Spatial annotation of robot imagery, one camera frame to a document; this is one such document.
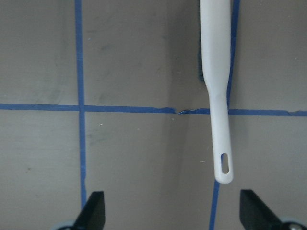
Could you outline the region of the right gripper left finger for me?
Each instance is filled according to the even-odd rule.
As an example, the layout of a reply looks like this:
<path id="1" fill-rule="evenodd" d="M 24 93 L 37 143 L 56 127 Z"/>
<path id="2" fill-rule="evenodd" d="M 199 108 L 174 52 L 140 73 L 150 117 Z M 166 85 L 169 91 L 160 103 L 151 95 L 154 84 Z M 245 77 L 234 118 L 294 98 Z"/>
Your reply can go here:
<path id="1" fill-rule="evenodd" d="M 103 191 L 92 192 L 76 221 L 73 230 L 102 230 L 106 222 Z"/>

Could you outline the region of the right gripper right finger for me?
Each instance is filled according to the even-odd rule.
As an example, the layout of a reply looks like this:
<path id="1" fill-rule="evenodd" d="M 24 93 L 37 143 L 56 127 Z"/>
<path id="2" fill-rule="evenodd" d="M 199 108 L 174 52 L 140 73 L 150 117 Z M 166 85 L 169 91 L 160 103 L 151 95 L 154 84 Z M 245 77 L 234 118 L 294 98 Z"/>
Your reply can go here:
<path id="1" fill-rule="evenodd" d="M 240 222 L 245 230 L 283 230 L 283 223 L 250 189 L 240 191 Z"/>

